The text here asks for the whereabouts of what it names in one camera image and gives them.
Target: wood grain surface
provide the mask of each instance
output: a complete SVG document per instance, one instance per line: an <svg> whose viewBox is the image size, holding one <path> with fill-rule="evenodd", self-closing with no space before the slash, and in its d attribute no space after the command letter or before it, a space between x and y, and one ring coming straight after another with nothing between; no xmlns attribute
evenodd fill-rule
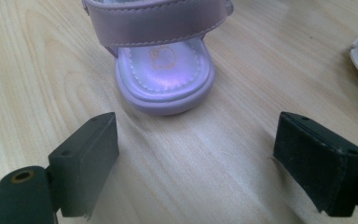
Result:
<svg viewBox="0 0 358 224"><path fill-rule="evenodd" d="M117 113L120 156L91 223L358 223L319 214L272 159L281 111L358 145L358 0L237 0L205 37L216 81L183 114L152 117L117 87L80 0L0 0L0 179L86 120ZM60 218L60 223L83 223Z"/></svg>

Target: lavender shoe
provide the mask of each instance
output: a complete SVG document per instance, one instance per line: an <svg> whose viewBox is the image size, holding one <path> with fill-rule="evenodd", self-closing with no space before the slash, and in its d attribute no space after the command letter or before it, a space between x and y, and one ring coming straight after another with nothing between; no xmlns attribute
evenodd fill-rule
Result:
<svg viewBox="0 0 358 224"><path fill-rule="evenodd" d="M228 0L83 0L100 43L116 59L117 83L138 110L171 115L198 105L213 85L202 38L233 6Z"/></svg>

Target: sandal strap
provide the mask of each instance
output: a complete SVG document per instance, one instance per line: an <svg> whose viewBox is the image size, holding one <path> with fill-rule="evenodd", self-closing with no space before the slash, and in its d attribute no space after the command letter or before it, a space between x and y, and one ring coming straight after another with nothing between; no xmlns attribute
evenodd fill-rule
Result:
<svg viewBox="0 0 358 224"><path fill-rule="evenodd" d="M204 36L232 12L228 0L82 0L106 48L161 45Z"/></svg>

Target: wooden table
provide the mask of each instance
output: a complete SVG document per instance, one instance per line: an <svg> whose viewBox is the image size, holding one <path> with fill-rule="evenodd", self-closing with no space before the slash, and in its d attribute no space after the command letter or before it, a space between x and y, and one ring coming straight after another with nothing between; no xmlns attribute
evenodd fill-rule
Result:
<svg viewBox="0 0 358 224"><path fill-rule="evenodd" d="M124 101L114 59L79 0L0 0L0 179L86 120L117 113L120 157L97 208L106 223L358 223L319 214L272 159L281 111L358 145L358 1L237 0L205 42L216 81L184 114ZM83 218L60 218L83 223Z"/></svg>

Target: purple sandal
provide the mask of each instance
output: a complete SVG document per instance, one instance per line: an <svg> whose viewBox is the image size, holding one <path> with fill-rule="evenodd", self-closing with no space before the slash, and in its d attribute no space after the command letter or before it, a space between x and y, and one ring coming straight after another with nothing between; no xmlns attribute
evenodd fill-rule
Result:
<svg viewBox="0 0 358 224"><path fill-rule="evenodd" d="M117 83L138 110L171 115L198 105L213 85L202 38L230 15L229 0L83 0Z"/></svg>

